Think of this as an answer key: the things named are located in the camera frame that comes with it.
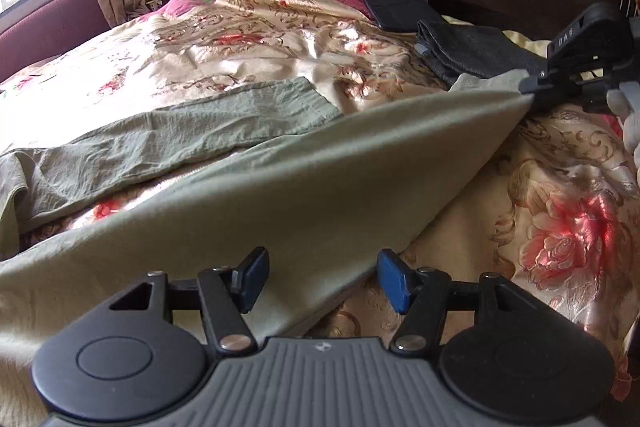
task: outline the white glove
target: white glove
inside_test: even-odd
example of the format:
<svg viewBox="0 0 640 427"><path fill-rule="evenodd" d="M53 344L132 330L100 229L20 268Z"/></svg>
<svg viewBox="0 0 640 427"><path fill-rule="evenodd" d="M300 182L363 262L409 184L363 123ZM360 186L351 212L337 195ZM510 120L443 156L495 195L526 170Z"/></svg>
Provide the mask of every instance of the white glove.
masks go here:
<svg viewBox="0 0 640 427"><path fill-rule="evenodd" d="M634 155L636 168L640 169L640 112L633 111L626 97L617 89L610 89L607 92L607 105L613 114L624 122L622 141L625 149ZM638 182L640 183L640 172L638 172Z"/></svg>

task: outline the black wallet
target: black wallet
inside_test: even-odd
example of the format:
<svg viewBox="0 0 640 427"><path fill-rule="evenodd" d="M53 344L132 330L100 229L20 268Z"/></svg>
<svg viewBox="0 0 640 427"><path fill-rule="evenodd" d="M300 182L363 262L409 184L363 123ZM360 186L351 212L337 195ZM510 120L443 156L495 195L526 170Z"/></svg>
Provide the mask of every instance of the black wallet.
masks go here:
<svg viewBox="0 0 640 427"><path fill-rule="evenodd" d="M416 33L418 21L444 22L425 0L363 0L380 29L394 33Z"/></svg>

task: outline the gray-green fabric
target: gray-green fabric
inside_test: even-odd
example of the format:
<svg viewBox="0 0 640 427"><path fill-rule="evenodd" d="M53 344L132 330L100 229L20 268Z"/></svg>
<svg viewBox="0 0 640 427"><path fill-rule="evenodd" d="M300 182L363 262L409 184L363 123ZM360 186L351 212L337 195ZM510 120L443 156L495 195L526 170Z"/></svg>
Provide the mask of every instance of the gray-green fabric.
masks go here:
<svg viewBox="0 0 640 427"><path fill-rule="evenodd" d="M478 78L472 74L462 73L453 83L449 92L467 89L490 89L498 91L520 92L518 86L523 78L529 76L527 70L511 70L493 78Z"/></svg>
<svg viewBox="0 0 640 427"><path fill-rule="evenodd" d="M491 158L531 96L463 90L389 103L216 162L135 208L0 263L0 396L40 419L37 346L149 270L192 278L257 245L271 274L247 316L298 331L404 250Z"/></svg>
<svg viewBox="0 0 640 427"><path fill-rule="evenodd" d="M306 78L261 82L125 118L60 147L0 156L0 259L20 233L124 187L237 147L301 134L340 112Z"/></svg>

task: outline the red rose pattern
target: red rose pattern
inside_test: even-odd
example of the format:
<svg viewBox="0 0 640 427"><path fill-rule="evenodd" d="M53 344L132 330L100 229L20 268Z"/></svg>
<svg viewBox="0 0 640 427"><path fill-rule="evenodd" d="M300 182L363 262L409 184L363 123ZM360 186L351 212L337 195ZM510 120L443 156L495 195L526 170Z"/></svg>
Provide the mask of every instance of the red rose pattern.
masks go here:
<svg viewBox="0 0 640 427"><path fill-rule="evenodd" d="M123 73L119 73L115 75L109 82L107 82L106 84L98 88L98 94L105 95L105 94L112 94L116 92L122 86L124 86L124 80L125 80L125 77Z"/></svg>
<svg viewBox="0 0 640 427"><path fill-rule="evenodd" d="M94 219L102 219L103 217L111 216L122 208L122 204L117 200L107 200L102 203L98 203L94 208Z"/></svg>
<svg viewBox="0 0 640 427"><path fill-rule="evenodd" d="M27 86L28 84L31 83L32 80L34 80L36 77L33 76L32 74L30 74L29 76L25 76L20 82L18 82L15 87L17 87L18 89L22 89L23 87Z"/></svg>
<svg viewBox="0 0 640 427"><path fill-rule="evenodd" d="M626 397L631 393L633 378L631 378L628 368L629 358L625 355L625 358L622 359L622 362L618 366L616 380L613 381L613 387L610 391L611 396L618 402L625 401Z"/></svg>
<svg viewBox="0 0 640 427"><path fill-rule="evenodd" d="M612 130L613 133L622 140L622 127L620 127L618 117L610 116L608 114L601 114L599 116L605 121L610 130Z"/></svg>
<svg viewBox="0 0 640 427"><path fill-rule="evenodd" d="M365 41L360 41L356 44L355 51L358 54L369 53L371 51L371 44Z"/></svg>
<svg viewBox="0 0 640 427"><path fill-rule="evenodd" d="M231 35L222 35L216 38L212 44L215 46L235 46L238 44L261 44L264 37L260 34L242 34L234 33Z"/></svg>
<svg viewBox="0 0 640 427"><path fill-rule="evenodd" d="M520 247L520 265L538 289L557 288L577 268L598 277L613 262L615 204L607 191L575 201L552 192L546 212L532 218L529 240Z"/></svg>

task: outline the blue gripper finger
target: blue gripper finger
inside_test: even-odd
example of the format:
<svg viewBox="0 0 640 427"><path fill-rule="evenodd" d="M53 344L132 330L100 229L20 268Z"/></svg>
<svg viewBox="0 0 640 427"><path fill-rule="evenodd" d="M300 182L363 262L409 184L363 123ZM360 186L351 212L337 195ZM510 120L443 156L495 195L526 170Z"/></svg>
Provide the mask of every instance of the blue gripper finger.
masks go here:
<svg viewBox="0 0 640 427"><path fill-rule="evenodd" d="M231 292L238 296L238 311L248 313L269 277L269 252L257 247L233 270Z"/></svg>
<svg viewBox="0 0 640 427"><path fill-rule="evenodd" d="M414 271L388 248L378 252L376 271L386 298L396 312L404 315L409 311L418 285Z"/></svg>

